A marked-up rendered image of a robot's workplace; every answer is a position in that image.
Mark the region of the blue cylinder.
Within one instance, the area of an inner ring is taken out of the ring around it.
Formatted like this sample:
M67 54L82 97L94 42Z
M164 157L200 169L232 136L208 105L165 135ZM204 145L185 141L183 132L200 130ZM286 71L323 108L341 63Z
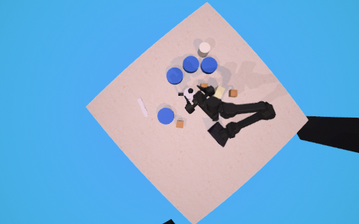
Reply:
M173 84L179 84L183 79L183 73L179 68L170 68L166 73L167 80Z
M195 73L198 70L199 61L194 56L188 56L183 61L183 69L187 73Z
M162 108L157 114L158 121L164 125L171 123L174 119L174 112L170 108Z
M200 69L205 74L212 74L217 69L217 62L212 57L206 57L200 64Z

